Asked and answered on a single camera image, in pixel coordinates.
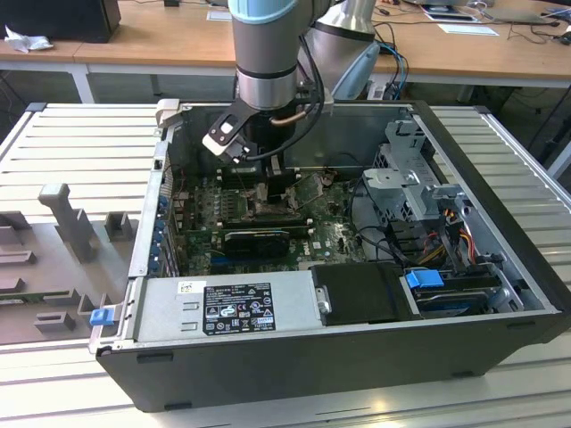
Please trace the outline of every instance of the desk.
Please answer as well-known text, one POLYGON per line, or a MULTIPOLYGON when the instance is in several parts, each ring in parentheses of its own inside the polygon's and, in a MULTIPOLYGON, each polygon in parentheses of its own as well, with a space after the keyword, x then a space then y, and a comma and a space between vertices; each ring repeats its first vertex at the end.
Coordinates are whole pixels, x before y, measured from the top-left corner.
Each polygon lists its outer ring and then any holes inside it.
MULTIPOLYGON (((494 7, 526 8, 539 13, 549 6, 530 0, 497 0, 494 7)), ((402 9, 415 10, 405 3, 402 3, 402 9)), ((395 16, 375 14, 374 20, 405 23, 430 21, 423 13, 396 16, 401 12, 387 10, 395 16)), ((535 28, 546 33, 563 34, 564 25, 535 28)), ((446 34, 436 24, 393 24, 399 51, 409 60, 409 81, 489 86, 569 86, 571 47, 553 41, 548 41, 546 45, 535 45, 522 37, 508 40, 509 24, 488 26, 499 36, 446 34)), ((386 26, 379 26, 378 29, 385 40, 391 40, 386 26)), ((518 25, 514 30, 537 38, 529 26, 518 25)), ((375 73, 376 79, 386 80, 392 76, 394 59, 390 56, 380 58, 375 73)))
MULTIPOLYGON (((534 8, 549 4, 531 0, 497 0, 497 5, 534 8)), ((0 69, 69 72, 81 101, 95 100, 90 73, 233 76, 234 42, 230 22, 207 21, 207 6, 120 1, 121 24, 108 44, 55 41, 55 49, 16 53, 0 48, 0 69)), ((428 21, 423 14, 375 15, 379 21, 428 21)), ((411 82, 490 86, 567 87, 571 83, 571 47, 548 42, 533 45, 523 38, 507 40, 509 25, 493 25, 499 37, 445 34, 435 24, 393 25, 397 44, 410 63, 411 82)), ((528 27, 518 31, 529 34, 528 27)), ((548 28, 560 33, 562 29, 548 28)), ((379 58, 374 79, 387 80, 395 70, 391 57, 379 58)))

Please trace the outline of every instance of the aluminum profile table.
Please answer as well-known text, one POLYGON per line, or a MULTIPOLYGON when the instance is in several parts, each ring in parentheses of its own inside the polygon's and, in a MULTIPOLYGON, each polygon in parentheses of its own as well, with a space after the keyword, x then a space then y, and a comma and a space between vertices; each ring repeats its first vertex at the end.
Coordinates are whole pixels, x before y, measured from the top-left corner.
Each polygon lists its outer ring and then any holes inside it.
MULTIPOLYGON (((563 282, 571 285, 571 198, 491 114, 433 108, 563 282)), ((435 161, 455 178, 440 156, 435 161)))
POLYGON ((110 211, 138 219, 152 167, 155 104, 48 104, 26 111, 0 146, 0 212, 53 222, 42 185, 70 186, 72 208, 91 221, 110 211))
MULTIPOLYGON (((491 116, 474 109, 434 110, 569 284, 571 216, 565 191, 491 116)), ((443 173, 453 181, 450 171, 443 168, 443 173)), ((505 428, 571 423, 569 333, 524 348, 479 378, 153 415, 134 408, 86 345, 0 349, 0 426, 505 428)))

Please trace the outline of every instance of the warning label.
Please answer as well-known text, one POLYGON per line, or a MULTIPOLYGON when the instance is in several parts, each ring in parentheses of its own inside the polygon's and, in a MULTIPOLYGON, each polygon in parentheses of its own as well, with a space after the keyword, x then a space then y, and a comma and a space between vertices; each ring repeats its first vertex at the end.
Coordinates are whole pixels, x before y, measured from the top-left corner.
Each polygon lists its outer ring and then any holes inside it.
POLYGON ((276 330, 269 283, 204 287, 204 334, 276 330))

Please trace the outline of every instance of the white table leg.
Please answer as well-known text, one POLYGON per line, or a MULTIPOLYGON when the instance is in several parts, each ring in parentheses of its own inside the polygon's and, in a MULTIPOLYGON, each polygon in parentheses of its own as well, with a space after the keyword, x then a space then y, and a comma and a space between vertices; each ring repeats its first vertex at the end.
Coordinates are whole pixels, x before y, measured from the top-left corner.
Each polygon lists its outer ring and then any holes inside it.
POLYGON ((153 95, 162 95, 161 85, 159 84, 159 77, 156 74, 151 75, 151 88, 153 89, 153 95))
POLYGON ((78 89, 81 102, 90 104, 97 103, 96 96, 89 83, 89 70, 87 66, 85 64, 73 64, 70 66, 69 73, 72 75, 75 86, 78 89))
POLYGON ((557 179, 561 177, 561 174, 563 174, 567 168, 569 168, 569 165, 571 165, 571 141, 567 147, 563 149, 563 152, 561 152, 557 159, 551 164, 547 172, 550 176, 557 179))
POLYGON ((456 97, 456 101, 463 104, 469 103, 472 99, 472 95, 474 94, 474 89, 474 85, 462 85, 462 88, 456 97))

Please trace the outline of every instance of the black plastic cover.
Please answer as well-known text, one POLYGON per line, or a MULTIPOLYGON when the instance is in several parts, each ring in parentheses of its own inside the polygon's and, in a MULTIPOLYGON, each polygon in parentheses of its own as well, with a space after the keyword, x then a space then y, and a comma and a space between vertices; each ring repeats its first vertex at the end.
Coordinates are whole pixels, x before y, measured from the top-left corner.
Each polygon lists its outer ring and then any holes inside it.
POLYGON ((401 281, 386 263, 318 265, 311 268, 316 288, 327 291, 331 313, 325 325, 390 323, 411 319, 401 281))

